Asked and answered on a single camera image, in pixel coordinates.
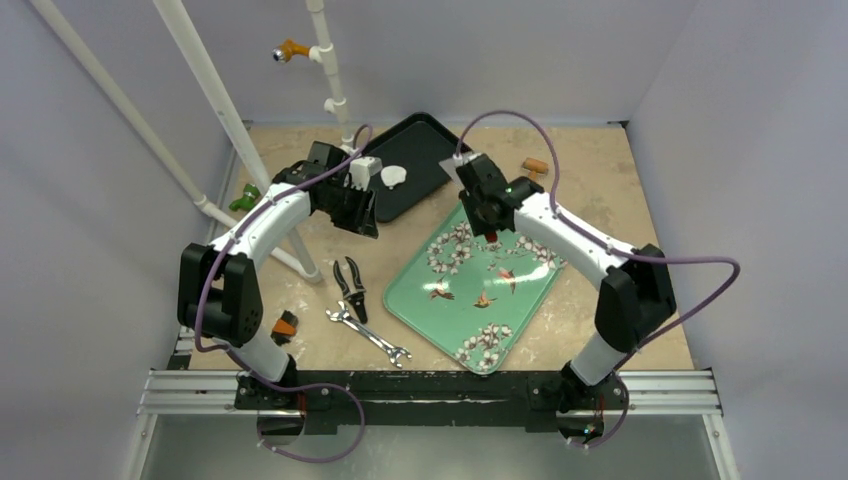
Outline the wooden dough roller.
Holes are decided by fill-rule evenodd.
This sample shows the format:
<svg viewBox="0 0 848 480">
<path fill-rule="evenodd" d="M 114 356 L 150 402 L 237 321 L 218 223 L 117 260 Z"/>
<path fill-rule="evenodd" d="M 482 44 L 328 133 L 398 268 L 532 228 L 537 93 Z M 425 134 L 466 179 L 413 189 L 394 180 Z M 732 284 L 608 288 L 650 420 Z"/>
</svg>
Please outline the wooden dough roller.
<svg viewBox="0 0 848 480">
<path fill-rule="evenodd" d="M 525 176 L 534 182 L 539 182 L 550 171 L 550 167 L 546 162 L 531 157 L 527 157 L 522 162 L 521 168 Z"/>
</svg>

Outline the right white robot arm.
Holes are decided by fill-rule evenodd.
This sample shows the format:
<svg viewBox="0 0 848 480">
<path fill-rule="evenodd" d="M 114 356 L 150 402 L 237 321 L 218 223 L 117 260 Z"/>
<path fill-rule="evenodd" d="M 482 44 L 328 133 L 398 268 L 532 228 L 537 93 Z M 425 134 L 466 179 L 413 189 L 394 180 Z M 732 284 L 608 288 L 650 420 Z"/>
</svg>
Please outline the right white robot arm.
<svg viewBox="0 0 848 480">
<path fill-rule="evenodd" d="M 576 407 L 596 399 L 605 380 L 677 310 L 664 253 L 604 235 L 560 206 L 535 181 L 512 181 L 485 154 L 452 156 L 442 168 L 458 185 L 474 235 L 524 235 L 569 262 L 596 289 L 595 331 L 563 369 L 561 392 Z"/>
</svg>

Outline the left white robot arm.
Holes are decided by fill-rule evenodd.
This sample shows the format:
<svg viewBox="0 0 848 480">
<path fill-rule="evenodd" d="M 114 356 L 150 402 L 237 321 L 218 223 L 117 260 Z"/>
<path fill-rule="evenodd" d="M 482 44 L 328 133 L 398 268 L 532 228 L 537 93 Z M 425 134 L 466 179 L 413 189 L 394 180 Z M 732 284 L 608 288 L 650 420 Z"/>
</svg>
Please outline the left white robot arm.
<svg viewBox="0 0 848 480">
<path fill-rule="evenodd" d="M 306 159 L 281 170 L 257 205 L 209 244 L 189 244 L 179 266 L 177 320 L 209 338 L 258 378 L 259 395 L 272 408 L 297 399 L 291 357 L 260 334 L 263 301 L 258 271 L 279 243 L 314 212 L 334 227 L 376 238 L 372 190 L 357 187 L 349 172 L 355 155 L 316 141 Z"/>
</svg>

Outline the green floral tray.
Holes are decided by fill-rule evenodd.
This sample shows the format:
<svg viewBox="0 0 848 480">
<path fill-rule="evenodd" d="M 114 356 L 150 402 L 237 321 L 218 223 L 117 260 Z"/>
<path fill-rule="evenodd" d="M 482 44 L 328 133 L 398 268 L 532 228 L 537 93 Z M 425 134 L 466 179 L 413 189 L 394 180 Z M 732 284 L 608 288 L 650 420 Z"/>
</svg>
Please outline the green floral tray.
<svg viewBox="0 0 848 480">
<path fill-rule="evenodd" d="M 388 284 L 386 309 L 461 367 L 497 371 L 567 260 L 510 230 L 472 234 L 456 206 Z"/>
</svg>

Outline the black plastic tray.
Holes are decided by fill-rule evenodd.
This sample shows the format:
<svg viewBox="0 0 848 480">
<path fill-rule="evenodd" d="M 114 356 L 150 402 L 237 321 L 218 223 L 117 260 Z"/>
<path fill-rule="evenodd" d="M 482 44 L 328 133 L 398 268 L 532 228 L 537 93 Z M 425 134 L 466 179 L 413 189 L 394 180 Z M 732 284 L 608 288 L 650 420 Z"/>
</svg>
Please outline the black plastic tray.
<svg viewBox="0 0 848 480">
<path fill-rule="evenodd" d="M 403 183 L 390 189 L 376 175 L 369 188 L 376 192 L 375 217 L 389 223 L 403 215 L 449 181 L 439 163 L 455 153 L 459 137 L 433 115 L 416 112 L 369 141 L 366 156 L 378 158 L 384 167 L 406 170 Z"/>
</svg>

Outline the white dough ball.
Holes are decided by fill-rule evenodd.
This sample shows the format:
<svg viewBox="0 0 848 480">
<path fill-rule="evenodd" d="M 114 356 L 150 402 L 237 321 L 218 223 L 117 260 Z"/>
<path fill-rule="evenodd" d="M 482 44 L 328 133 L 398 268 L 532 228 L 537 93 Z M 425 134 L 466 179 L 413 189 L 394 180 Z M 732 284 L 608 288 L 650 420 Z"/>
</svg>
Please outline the white dough ball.
<svg viewBox="0 0 848 480">
<path fill-rule="evenodd" d="M 380 171 L 380 178 L 388 190 L 393 190 L 407 180 L 407 170 L 398 165 L 384 166 Z"/>
</svg>

